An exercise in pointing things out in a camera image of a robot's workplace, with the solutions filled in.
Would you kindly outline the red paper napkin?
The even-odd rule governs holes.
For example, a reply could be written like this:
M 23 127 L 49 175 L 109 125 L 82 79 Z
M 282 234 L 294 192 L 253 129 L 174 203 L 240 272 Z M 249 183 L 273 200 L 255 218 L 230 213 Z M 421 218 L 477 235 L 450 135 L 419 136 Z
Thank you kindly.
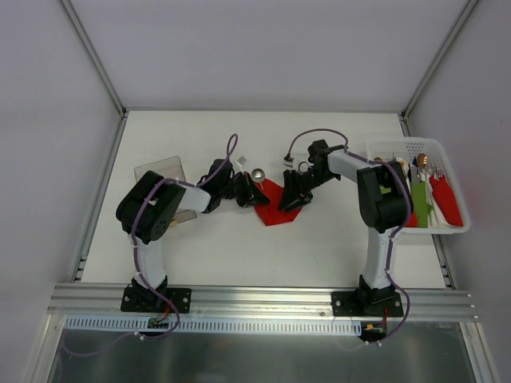
M 258 184 L 257 187 L 270 200 L 269 204 L 254 206 L 255 213 L 265 226 L 271 227 L 292 223 L 301 212 L 301 208 L 290 212 L 279 210 L 279 202 L 283 196 L 283 187 L 272 180 L 265 179 L 261 184 Z

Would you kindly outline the silver spoon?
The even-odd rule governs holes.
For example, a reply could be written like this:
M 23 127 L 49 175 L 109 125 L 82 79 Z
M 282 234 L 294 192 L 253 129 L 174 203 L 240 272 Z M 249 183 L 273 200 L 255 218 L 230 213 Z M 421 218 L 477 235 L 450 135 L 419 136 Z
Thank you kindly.
M 252 181 L 259 187 L 263 188 L 263 182 L 266 179 L 265 172 L 261 168 L 255 168 L 251 172 Z

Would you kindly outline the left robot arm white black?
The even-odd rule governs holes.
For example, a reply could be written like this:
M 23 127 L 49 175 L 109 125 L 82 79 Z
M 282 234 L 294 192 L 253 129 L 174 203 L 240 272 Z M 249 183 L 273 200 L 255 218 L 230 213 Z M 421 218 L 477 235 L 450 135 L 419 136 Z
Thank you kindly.
M 246 172 L 235 172 L 230 160 L 214 160 L 197 185 L 165 178 L 147 171 L 119 203 L 116 218 L 133 247 L 135 275 L 125 288 L 123 312 L 164 312 L 168 303 L 188 312 L 182 301 L 188 289 L 168 288 L 164 269 L 162 237 L 178 211 L 208 214 L 222 200 L 233 199 L 239 207 L 266 206 L 270 199 Z

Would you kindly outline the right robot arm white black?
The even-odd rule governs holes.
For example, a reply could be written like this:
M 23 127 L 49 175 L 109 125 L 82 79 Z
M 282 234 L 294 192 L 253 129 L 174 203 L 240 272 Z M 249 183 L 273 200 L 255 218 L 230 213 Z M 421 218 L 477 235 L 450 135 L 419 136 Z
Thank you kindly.
M 313 189 L 342 178 L 353 181 L 358 191 L 358 209 L 368 228 L 366 263 L 351 292 L 334 291 L 334 316 L 403 317 L 401 295 L 393 277 L 394 257 L 402 229 L 414 210 L 401 164 L 369 160 L 346 146 L 331 147 L 325 140 L 309 148 L 309 168 L 283 173 L 279 210 L 292 212 L 312 201 Z

